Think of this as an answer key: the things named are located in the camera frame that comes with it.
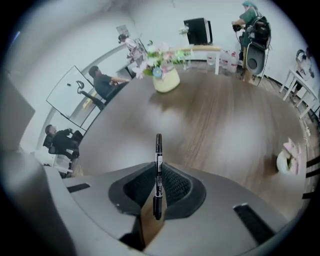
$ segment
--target flower arrangement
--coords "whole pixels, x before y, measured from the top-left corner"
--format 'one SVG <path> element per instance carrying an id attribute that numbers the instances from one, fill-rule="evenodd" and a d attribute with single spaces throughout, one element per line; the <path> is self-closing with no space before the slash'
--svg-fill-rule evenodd
<path id="1" fill-rule="evenodd" d="M 192 50 L 172 50 L 165 43 L 159 47 L 151 44 L 147 50 L 147 60 L 143 61 L 139 67 L 134 67 L 132 71 L 136 73 L 138 79 L 143 79 L 145 75 L 163 79 L 174 65 L 184 64 L 186 56 L 191 54 Z"/>
<path id="2" fill-rule="evenodd" d="M 288 138 L 288 142 L 283 144 L 277 161 L 277 168 L 282 173 L 293 173 L 298 175 L 301 164 L 301 147 L 296 146 L 293 141 Z"/>
<path id="3" fill-rule="evenodd" d="M 179 29 L 179 34 L 180 35 L 185 35 L 185 34 L 188 34 L 188 31 L 189 31 L 189 27 L 188 26 L 184 26 L 183 28 Z"/>

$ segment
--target man in black shirt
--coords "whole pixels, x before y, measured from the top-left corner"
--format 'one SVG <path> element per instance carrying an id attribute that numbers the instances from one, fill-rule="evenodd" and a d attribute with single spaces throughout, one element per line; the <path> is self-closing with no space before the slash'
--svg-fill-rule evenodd
<path id="1" fill-rule="evenodd" d="M 89 75 L 93 78 L 93 86 L 96 92 L 103 98 L 107 99 L 107 96 L 117 87 L 115 83 L 130 82 L 129 79 L 120 78 L 117 76 L 108 76 L 102 74 L 97 66 L 92 66 L 89 69 Z"/>
<path id="2" fill-rule="evenodd" d="M 61 152 L 60 154 L 63 153 L 65 155 L 66 150 L 72 150 L 76 155 L 79 155 L 79 141 L 81 141 L 83 137 L 79 131 L 76 131 L 71 138 L 68 137 L 70 133 L 73 133 L 70 128 L 57 131 L 55 126 L 49 124 L 44 131 L 45 134 L 52 137 L 52 146 L 54 146 L 58 152 Z"/>

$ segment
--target person sitting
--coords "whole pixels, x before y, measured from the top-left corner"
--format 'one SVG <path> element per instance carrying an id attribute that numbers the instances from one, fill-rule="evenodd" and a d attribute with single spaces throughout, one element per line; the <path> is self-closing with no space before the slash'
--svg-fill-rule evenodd
<path id="1" fill-rule="evenodd" d="M 89 69 L 89 75 L 93 78 L 93 86 L 95 91 L 104 99 L 107 100 L 110 93 L 115 89 L 119 91 L 125 84 L 116 85 L 119 82 L 130 82 L 129 79 L 117 77 L 117 76 L 108 76 L 102 74 L 100 69 L 97 66 L 92 66 Z"/>
<path id="2" fill-rule="evenodd" d="M 65 155 L 70 160 L 79 157 L 79 143 L 81 142 L 83 135 L 79 131 L 73 133 L 72 129 L 65 129 L 57 131 L 57 128 L 52 124 L 45 127 L 45 134 L 52 139 L 52 146 L 57 150 L 58 155 Z"/>

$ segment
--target flower vase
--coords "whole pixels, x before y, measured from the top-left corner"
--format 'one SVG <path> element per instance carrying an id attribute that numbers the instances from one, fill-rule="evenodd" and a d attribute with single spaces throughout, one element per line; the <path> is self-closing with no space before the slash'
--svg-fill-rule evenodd
<path id="1" fill-rule="evenodd" d="M 176 88 L 180 83 L 180 77 L 176 70 L 173 68 L 164 77 L 152 77 L 153 85 L 156 91 L 160 93 L 167 93 Z"/>

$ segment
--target white wall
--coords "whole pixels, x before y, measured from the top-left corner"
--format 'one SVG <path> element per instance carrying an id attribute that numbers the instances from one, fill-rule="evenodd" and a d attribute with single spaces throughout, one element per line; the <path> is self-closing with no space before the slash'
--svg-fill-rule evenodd
<path id="1" fill-rule="evenodd" d="M 184 20 L 205 18 L 211 21 L 213 43 L 225 50 L 239 52 L 240 44 L 232 30 L 232 21 L 244 12 L 244 0 L 145 0 L 128 9 L 137 31 L 142 33 L 141 41 L 146 44 L 167 42 L 172 47 L 184 44 L 178 29 L 184 27 Z M 306 49 L 307 44 L 287 15 L 269 0 L 253 0 L 258 10 L 266 16 L 271 25 L 271 46 L 264 74 L 281 83 L 287 77 L 290 67 L 295 66 L 296 53 Z M 310 81 L 317 92 L 319 74 L 314 66 L 316 78 Z"/>
<path id="2" fill-rule="evenodd" d="M 21 31 L 21 36 L 15 41 L 15 52 L 11 53 L 7 61 L 6 70 L 10 71 L 10 78 L 16 88 L 35 109 L 35 114 L 21 140 L 20 145 L 23 150 L 29 153 L 36 150 L 39 136 L 41 132 L 43 133 L 45 120 L 52 109 L 46 102 L 46 98 L 57 82 L 73 65 L 83 70 L 94 60 L 119 46 L 119 33 L 116 27 L 121 25 L 127 25 L 132 36 L 137 36 L 133 21 L 126 13 L 114 10 L 95 14 L 85 22 L 74 24 L 69 31 L 57 34 L 55 38 L 52 38 L 54 43 L 48 42 L 47 45 L 41 45 L 44 50 L 39 50 L 41 55 L 36 57 L 34 55 L 38 54 L 37 49 L 25 52 L 23 57 L 21 54 L 26 48 L 32 49 L 32 45 L 29 46 L 26 43 L 36 44 L 42 39 L 41 31 L 36 34 L 32 33 L 34 29 L 32 26 L 26 26 L 25 30 Z M 27 40 L 29 33 L 34 36 L 33 40 Z M 56 113 L 52 122 L 59 120 L 59 117 L 63 119 L 59 115 Z M 58 129 L 66 128 L 62 127 L 62 123 L 52 124 L 57 125 Z"/>

